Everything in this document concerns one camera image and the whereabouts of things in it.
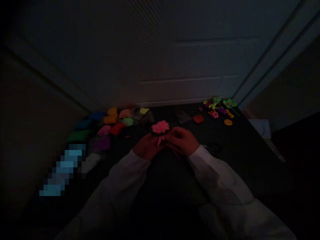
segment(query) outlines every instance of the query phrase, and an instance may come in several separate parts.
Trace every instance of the white sleeve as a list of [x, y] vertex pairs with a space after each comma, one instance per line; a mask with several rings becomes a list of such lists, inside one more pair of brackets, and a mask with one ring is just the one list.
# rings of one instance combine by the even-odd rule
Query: white sleeve
[[108, 232], [127, 221], [131, 205], [144, 183], [149, 161], [131, 150], [112, 167], [84, 208], [56, 239], [81, 239], [87, 234]]
[[203, 146], [188, 161], [233, 237], [296, 239], [273, 212], [253, 197], [248, 186], [226, 162], [213, 157]]

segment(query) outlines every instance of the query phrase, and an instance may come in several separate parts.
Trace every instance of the scissors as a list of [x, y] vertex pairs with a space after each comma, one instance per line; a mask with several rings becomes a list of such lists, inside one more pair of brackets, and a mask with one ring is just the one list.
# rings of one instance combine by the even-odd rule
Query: scissors
[[201, 146], [208, 148], [216, 153], [219, 153], [222, 151], [222, 147], [217, 143], [208, 143], [207, 145], [201, 144]]

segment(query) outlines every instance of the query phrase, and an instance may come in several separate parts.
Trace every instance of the door panel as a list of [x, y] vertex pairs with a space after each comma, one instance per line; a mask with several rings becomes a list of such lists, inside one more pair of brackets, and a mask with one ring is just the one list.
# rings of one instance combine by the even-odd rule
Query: door panel
[[300, 1], [146, 2], [41, 1], [18, 24], [100, 106], [169, 104], [231, 97]]

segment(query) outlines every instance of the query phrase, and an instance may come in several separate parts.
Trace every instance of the person's left hand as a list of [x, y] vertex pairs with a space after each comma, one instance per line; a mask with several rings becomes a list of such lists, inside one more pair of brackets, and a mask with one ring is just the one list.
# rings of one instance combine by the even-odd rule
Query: person's left hand
[[151, 161], [154, 156], [166, 146], [166, 144], [160, 144], [158, 147], [158, 138], [159, 137], [154, 137], [151, 133], [148, 133], [133, 147], [133, 152], [137, 156], [147, 161]]

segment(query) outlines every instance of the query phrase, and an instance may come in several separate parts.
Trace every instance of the person's right hand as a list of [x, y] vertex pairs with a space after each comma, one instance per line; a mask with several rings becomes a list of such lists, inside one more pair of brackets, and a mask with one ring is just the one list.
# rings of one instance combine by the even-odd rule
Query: person's right hand
[[174, 127], [166, 136], [165, 139], [179, 147], [183, 154], [189, 157], [200, 146], [194, 135], [187, 129]]

